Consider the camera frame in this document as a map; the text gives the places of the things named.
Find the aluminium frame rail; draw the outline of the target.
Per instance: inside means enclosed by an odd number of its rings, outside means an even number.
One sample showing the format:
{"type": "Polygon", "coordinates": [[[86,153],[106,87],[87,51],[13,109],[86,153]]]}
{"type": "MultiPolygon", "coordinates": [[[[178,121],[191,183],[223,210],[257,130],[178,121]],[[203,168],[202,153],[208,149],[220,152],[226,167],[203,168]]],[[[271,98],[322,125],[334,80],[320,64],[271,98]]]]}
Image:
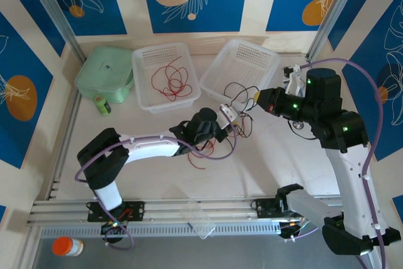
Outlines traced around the aluminium frame rail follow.
{"type": "MultiPolygon", "coordinates": [[[[216,223],[254,222],[258,215],[252,209],[256,197],[234,198],[178,198],[145,199],[144,224],[180,224],[184,222],[181,213],[189,202],[197,203],[208,217],[216,223]]],[[[37,200],[33,203],[27,219],[28,226],[71,226],[87,223],[92,200],[37,200]]]]}

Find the small black controller board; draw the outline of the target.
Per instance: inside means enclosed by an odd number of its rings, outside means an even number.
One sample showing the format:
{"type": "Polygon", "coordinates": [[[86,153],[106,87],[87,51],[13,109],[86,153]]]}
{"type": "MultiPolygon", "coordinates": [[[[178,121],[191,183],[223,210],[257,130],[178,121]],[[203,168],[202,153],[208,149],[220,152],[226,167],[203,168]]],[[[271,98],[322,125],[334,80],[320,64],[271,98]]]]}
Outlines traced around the small black controller board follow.
{"type": "Polygon", "coordinates": [[[309,222],[310,221],[305,217],[301,217],[298,222],[281,222],[280,237],[283,239],[291,239],[301,235],[302,229],[305,228],[309,222]]]}
{"type": "Polygon", "coordinates": [[[109,221],[101,226],[101,235],[124,235],[126,232],[118,225],[117,222],[109,221]]]}

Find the small green bottle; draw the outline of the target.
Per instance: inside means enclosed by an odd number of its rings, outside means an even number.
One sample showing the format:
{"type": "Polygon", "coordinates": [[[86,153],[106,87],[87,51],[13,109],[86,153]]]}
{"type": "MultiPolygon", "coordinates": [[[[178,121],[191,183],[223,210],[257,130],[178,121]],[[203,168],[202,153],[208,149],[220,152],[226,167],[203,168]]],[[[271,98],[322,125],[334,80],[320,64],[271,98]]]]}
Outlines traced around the small green bottle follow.
{"type": "Polygon", "coordinates": [[[93,102],[102,116],[107,116],[111,113],[110,105],[102,94],[94,96],[93,102]]]}

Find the aluminium frame post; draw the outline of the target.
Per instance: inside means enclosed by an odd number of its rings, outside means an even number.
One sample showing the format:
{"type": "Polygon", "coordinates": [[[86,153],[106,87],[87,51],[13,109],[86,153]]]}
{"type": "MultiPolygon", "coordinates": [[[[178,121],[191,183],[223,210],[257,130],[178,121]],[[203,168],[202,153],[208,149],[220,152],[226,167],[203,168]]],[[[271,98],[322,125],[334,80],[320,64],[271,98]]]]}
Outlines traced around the aluminium frame post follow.
{"type": "Polygon", "coordinates": [[[61,34],[65,42],[70,46],[72,53],[77,57],[80,63],[86,61],[84,52],[76,40],[74,31],[72,30],[67,18],[61,10],[57,0],[39,0],[50,16],[53,24],[61,34]]]}
{"type": "Polygon", "coordinates": [[[326,42],[328,34],[332,30],[335,22],[339,18],[345,4],[348,0],[333,0],[329,11],[326,13],[315,38],[307,52],[306,59],[307,62],[315,61],[315,58],[321,51],[323,44],[326,42]]]}

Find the white perforated plastic basket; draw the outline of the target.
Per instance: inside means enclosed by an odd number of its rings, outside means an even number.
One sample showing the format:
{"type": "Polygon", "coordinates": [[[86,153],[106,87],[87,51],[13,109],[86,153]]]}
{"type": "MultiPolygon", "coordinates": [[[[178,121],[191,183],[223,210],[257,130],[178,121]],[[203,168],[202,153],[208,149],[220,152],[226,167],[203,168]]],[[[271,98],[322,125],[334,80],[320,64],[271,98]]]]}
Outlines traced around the white perforated plastic basket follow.
{"type": "Polygon", "coordinates": [[[200,96],[187,44],[164,43],[132,53],[133,80],[139,107],[162,113],[191,106],[200,96]]]}
{"type": "Polygon", "coordinates": [[[199,81],[211,98],[238,110],[251,106],[258,89],[268,87],[281,57],[276,52],[241,39],[224,45],[199,81]]]}

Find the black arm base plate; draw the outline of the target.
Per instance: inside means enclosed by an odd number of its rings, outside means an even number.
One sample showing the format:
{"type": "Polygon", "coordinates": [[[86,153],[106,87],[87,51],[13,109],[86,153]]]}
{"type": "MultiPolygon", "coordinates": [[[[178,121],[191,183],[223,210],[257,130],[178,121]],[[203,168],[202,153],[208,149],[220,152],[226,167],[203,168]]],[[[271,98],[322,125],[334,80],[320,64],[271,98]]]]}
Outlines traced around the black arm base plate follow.
{"type": "Polygon", "coordinates": [[[259,219],[282,217],[281,203],[277,198],[257,198],[251,202],[251,208],[259,219]]]}
{"type": "MultiPolygon", "coordinates": [[[[88,209],[88,222],[107,222],[113,220],[106,214],[98,202],[88,202],[86,207],[88,209]]],[[[145,203],[143,201],[123,202],[120,206],[110,210],[109,213],[114,219],[120,222],[140,222],[143,220],[144,207],[145,203]]]]}

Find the orange-lidded jar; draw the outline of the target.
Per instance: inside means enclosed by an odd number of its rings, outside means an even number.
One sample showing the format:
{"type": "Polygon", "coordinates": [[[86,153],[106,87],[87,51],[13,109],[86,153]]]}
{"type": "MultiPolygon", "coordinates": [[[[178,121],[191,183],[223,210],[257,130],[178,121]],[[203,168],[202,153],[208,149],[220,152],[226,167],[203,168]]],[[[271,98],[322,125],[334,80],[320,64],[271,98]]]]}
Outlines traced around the orange-lidded jar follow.
{"type": "Polygon", "coordinates": [[[78,256],[84,249],[84,243],[80,239],[59,237],[52,244],[52,252],[56,256],[78,256]]]}

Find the clear plastic organiser box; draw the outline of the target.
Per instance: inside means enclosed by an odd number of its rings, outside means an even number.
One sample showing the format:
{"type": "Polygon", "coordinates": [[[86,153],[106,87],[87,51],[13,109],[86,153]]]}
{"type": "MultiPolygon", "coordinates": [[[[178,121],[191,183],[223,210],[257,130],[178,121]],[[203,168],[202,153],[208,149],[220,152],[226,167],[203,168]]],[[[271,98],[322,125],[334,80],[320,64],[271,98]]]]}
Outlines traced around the clear plastic organiser box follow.
{"type": "Polygon", "coordinates": [[[187,202],[180,210],[180,214],[200,239],[206,239],[216,229],[215,223],[201,208],[200,203],[194,200],[187,202]]]}

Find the green lidded plastic box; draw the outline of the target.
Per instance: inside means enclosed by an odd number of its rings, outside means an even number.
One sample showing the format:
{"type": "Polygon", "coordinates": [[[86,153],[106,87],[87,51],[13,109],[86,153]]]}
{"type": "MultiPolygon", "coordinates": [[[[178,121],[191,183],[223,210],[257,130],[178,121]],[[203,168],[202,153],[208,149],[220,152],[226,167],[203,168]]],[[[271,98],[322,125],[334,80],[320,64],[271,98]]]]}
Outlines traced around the green lidded plastic box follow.
{"type": "Polygon", "coordinates": [[[109,103],[122,103],[134,86],[132,51],[96,47],[75,78],[74,84],[87,99],[102,95],[109,103]]]}

